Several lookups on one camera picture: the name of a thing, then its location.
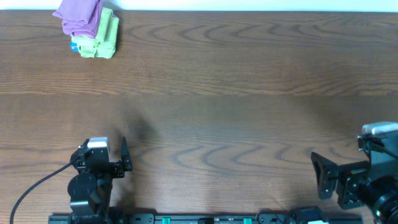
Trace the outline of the purple microfiber cloth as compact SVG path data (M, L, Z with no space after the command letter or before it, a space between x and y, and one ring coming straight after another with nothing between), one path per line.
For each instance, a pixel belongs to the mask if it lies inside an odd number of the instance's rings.
M94 39L102 7L102 0L63 0L53 16L62 19L64 34Z

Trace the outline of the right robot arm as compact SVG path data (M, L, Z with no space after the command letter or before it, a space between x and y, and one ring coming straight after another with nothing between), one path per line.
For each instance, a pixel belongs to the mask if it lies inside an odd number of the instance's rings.
M358 147L368 160L338 165L311 153L319 198L336 193L343 210L367 206L376 223L397 224L397 131L362 134Z

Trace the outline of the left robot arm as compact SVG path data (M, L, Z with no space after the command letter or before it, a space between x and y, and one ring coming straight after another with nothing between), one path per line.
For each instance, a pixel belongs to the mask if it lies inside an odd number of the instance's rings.
M86 139L71 155L70 162L78 171L68 184L72 214L69 223L129 223L120 208L111 207L113 180L132 171L126 138L121 140L120 157L109 160L107 137Z

